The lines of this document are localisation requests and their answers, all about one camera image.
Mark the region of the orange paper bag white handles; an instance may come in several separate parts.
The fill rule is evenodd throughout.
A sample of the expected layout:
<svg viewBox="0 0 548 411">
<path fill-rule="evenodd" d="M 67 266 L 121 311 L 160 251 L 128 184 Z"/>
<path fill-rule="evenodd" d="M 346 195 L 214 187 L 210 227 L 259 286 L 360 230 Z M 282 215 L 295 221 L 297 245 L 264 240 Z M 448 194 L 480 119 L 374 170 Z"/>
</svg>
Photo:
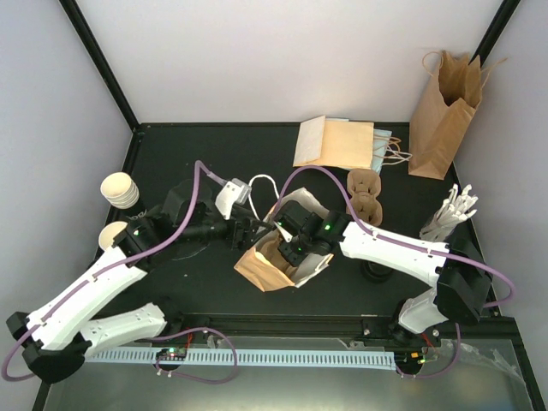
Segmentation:
<svg viewBox="0 0 548 411">
<path fill-rule="evenodd" d="M 299 288 L 321 271 L 334 257 L 308 254 L 298 266 L 292 266 L 278 250 L 286 241 L 279 229 L 264 235 L 236 262 L 234 269 L 262 292 Z"/>
</svg>

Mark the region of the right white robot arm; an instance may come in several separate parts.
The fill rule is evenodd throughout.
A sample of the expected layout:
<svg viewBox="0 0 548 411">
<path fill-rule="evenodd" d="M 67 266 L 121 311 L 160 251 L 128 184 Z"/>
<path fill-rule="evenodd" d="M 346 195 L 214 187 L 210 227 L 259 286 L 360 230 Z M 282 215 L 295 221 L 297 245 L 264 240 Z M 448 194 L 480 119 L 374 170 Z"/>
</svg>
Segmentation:
<svg viewBox="0 0 548 411">
<path fill-rule="evenodd" d="M 377 229 L 339 211 L 322 217 L 289 200 L 274 214 L 273 222 L 291 239 L 278 251 L 293 267 L 309 255 L 341 252 L 407 274 L 428 289 L 402 301 L 387 326 L 388 338 L 399 346 L 410 346 L 424 331 L 446 321 L 476 325 L 480 321 L 492 276 L 464 262 L 466 253 L 443 242 L 419 241 Z"/>
</svg>

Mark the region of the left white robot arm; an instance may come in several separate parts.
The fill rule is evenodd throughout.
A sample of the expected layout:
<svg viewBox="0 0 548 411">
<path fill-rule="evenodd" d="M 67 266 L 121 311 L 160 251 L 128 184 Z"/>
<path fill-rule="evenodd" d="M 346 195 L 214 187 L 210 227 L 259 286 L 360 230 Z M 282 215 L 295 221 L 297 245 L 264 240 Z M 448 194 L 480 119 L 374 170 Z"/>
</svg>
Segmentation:
<svg viewBox="0 0 548 411">
<path fill-rule="evenodd" d="M 177 340 L 182 314 L 166 298 L 98 319 L 119 294 L 173 259 L 184 243 L 221 239 L 234 248 L 250 242 L 264 223 L 243 208 L 250 186 L 223 182 L 217 195 L 186 180 L 165 201 L 131 220 L 102 255 L 58 297 L 6 321 L 31 374 L 47 384 L 63 381 L 85 360 L 109 348 L 140 339 Z"/>
</svg>

